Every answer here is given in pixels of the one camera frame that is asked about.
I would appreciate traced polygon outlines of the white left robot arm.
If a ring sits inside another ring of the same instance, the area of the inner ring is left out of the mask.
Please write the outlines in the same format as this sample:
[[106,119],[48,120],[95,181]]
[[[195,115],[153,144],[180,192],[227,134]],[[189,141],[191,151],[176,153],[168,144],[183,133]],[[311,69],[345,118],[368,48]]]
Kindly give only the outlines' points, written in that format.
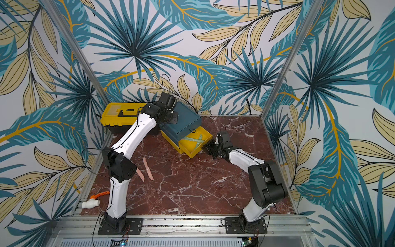
[[126,134],[112,147],[102,151],[111,181],[109,205],[102,225],[116,233],[121,233],[125,228],[128,186],[137,171],[131,158],[152,129],[162,123],[172,124],[178,121],[178,113],[174,112],[176,103],[173,95],[162,93],[158,101],[137,110],[137,119]]

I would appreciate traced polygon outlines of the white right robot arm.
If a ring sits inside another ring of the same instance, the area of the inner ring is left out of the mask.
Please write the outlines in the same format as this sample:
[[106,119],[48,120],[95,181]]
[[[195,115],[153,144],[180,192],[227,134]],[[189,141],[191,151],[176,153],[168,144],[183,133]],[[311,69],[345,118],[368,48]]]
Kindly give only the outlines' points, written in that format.
[[269,208],[288,196],[279,165],[273,160],[265,161],[237,148],[227,131],[217,133],[217,137],[204,148],[214,159],[225,159],[248,173],[252,199],[242,211],[242,223],[257,223]]

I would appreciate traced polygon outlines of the yellow black toolbox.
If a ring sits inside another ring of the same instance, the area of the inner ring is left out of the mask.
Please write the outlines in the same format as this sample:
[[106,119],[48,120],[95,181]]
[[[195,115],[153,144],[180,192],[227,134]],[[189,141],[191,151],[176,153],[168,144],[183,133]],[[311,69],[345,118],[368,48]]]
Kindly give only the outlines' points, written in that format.
[[137,121],[146,103],[109,103],[101,116],[101,124],[113,135],[125,134]]

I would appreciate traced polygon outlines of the pink fruit knife right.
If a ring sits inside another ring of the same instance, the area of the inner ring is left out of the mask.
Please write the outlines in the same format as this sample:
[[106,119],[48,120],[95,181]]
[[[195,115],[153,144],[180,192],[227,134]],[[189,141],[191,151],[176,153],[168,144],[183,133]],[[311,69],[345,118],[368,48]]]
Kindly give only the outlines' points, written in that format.
[[146,169],[146,172],[147,172],[147,175],[148,175],[149,179],[151,181],[154,181],[152,172],[151,172],[151,170],[150,170],[150,168],[148,166],[148,162],[147,162],[147,159],[145,157],[143,158],[143,163],[144,163],[144,166],[145,166],[145,169]]

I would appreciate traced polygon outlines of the teal and yellow drawer cabinet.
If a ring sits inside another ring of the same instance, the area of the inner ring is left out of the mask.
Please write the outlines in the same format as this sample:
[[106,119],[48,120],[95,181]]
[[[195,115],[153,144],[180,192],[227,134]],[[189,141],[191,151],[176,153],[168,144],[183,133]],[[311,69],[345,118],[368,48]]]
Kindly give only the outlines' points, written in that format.
[[182,102],[177,102],[174,113],[178,113],[177,123],[161,123],[161,135],[180,154],[184,151],[179,147],[179,141],[195,131],[202,123],[201,116],[188,108]]

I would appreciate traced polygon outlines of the aluminium corner post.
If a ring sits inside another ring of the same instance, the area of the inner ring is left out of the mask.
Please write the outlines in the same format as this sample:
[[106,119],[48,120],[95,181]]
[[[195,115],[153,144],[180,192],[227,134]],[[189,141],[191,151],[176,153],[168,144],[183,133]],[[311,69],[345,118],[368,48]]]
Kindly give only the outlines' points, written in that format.
[[309,9],[309,12],[307,13],[306,18],[304,19],[301,29],[299,34],[295,37],[293,46],[290,49],[290,52],[288,53],[288,56],[283,64],[283,67],[281,68],[281,71],[276,79],[276,82],[274,83],[271,93],[266,101],[266,104],[263,108],[263,111],[261,113],[261,119],[264,121],[266,117],[268,116],[268,112],[271,108],[271,105],[276,99],[276,95],[278,94],[281,84],[283,83],[287,72],[289,71],[289,68],[294,60],[294,58],[297,56],[304,39],[306,38],[310,27],[313,25],[313,22],[319,12],[319,9],[321,8],[322,4],[324,1],[313,1],[312,5]]
[[53,1],[44,0],[42,1],[43,6],[48,11],[49,16],[52,18],[53,22],[59,29],[59,32],[64,36],[66,42],[68,43],[71,51],[74,53],[76,59],[78,60],[80,66],[86,73],[91,84],[94,86],[97,94],[101,97],[104,104],[109,104],[109,99],[106,96],[103,87],[101,86],[97,76],[95,75],[92,67],[90,66],[87,58],[82,52],[77,40],[75,39],[70,27],[67,26],[66,20],[61,16],[61,12]]

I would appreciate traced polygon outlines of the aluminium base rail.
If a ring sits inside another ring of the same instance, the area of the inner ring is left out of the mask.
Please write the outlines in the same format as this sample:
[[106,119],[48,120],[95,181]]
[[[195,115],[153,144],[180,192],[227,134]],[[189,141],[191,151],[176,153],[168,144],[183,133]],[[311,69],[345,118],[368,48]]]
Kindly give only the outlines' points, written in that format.
[[305,216],[267,215],[264,231],[238,232],[225,215],[136,216],[127,233],[99,235],[98,218],[66,217],[53,230],[48,247],[316,247]]

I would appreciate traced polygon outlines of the green fruit knife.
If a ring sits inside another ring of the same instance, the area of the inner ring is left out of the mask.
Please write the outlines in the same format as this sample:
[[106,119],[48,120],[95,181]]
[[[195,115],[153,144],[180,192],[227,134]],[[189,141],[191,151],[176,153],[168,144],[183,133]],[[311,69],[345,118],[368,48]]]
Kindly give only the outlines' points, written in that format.
[[192,139],[201,139],[201,140],[204,140],[202,134],[199,134],[199,136],[192,137]]
[[192,138],[189,138],[189,137],[184,138],[183,141],[196,142],[196,143],[198,143],[198,144],[201,144],[201,143],[204,143],[204,142],[205,142],[205,140],[201,140],[201,139],[192,139]]

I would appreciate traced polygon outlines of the aluminium corner post right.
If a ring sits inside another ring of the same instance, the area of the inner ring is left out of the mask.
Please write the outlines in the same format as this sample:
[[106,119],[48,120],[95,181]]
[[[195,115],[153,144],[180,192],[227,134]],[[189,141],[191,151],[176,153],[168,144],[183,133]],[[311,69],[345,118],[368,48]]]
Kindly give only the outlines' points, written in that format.
[[263,111],[261,113],[261,119],[264,121],[266,117],[268,116],[268,112],[271,108],[271,105],[276,99],[276,95],[278,94],[281,84],[283,83],[287,72],[289,71],[289,68],[294,60],[294,58],[297,56],[304,39],[306,38],[310,27],[313,25],[313,22],[319,12],[319,9],[321,8],[322,4],[324,1],[313,1],[312,5],[309,9],[309,12],[307,13],[306,18],[304,19],[301,29],[299,34],[295,37],[293,46],[290,49],[290,52],[288,53],[288,56],[283,64],[283,67],[281,68],[281,71],[276,79],[276,82],[274,83],[271,93],[266,101],[266,104],[263,108]]

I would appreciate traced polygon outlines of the yellow bottom drawer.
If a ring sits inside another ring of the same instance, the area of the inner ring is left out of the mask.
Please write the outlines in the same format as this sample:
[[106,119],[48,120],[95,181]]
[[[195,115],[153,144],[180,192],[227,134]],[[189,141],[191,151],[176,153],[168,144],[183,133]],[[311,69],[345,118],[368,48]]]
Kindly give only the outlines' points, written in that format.
[[[196,142],[183,141],[183,139],[186,137],[192,138],[195,136],[199,136],[199,134],[202,134],[203,139],[205,140],[205,142],[200,144],[199,146],[196,144]],[[177,141],[176,143],[170,138],[170,135],[167,135],[162,130],[161,130],[161,135],[179,154],[184,153],[190,158],[193,158],[198,153],[200,153],[203,150],[204,145],[207,144],[213,138],[213,135],[210,134],[206,129],[204,129],[201,126],[198,127],[194,132],[189,133],[183,139]]]

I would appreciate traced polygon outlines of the pink fruit knife left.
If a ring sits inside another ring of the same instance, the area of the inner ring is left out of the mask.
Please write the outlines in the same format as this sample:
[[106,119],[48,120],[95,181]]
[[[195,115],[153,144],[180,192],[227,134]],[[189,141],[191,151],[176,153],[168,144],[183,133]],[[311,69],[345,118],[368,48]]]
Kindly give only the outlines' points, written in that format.
[[143,175],[143,173],[140,171],[140,169],[136,169],[136,173],[139,176],[139,178],[144,182],[145,181],[145,176]]

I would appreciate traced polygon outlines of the aluminium corner post left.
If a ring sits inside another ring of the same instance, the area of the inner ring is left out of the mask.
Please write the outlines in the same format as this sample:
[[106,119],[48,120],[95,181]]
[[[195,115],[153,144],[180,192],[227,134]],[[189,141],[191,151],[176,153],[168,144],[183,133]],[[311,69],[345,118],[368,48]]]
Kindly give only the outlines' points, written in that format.
[[68,43],[71,51],[74,53],[76,59],[78,60],[80,66],[86,73],[91,84],[94,86],[97,94],[101,97],[104,104],[109,104],[109,99],[106,96],[103,87],[101,86],[97,76],[95,75],[92,67],[90,66],[87,58],[82,52],[77,40],[75,39],[70,27],[67,26],[66,20],[61,16],[61,12],[53,1],[44,0],[42,1],[43,6],[48,11],[49,16],[52,18],[53,22],[59,29],[59,32],[64,36],[66,42]]

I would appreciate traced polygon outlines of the pink fruit knife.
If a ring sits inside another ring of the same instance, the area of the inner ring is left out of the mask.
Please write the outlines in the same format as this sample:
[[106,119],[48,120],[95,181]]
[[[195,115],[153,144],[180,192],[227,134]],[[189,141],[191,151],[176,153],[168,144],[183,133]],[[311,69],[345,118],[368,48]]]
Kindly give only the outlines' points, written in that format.
[[151,172],[151,170],[150,170],[150,168],[148,166],[148,162],[147,162],[147,159],[145,157],[143,158],[143,163],[144,163],[144,166],[145,166],[145,169],[146,169],[146,172],[147,172],[147,175],[148,175],[149,179],[151,181],[154,181],[152,172]]
[[140,171],[140,169],[136,169],[136,173],[139,176],[139,178],[144,182],[145,181],[145,176],[143,175],[143,173]]

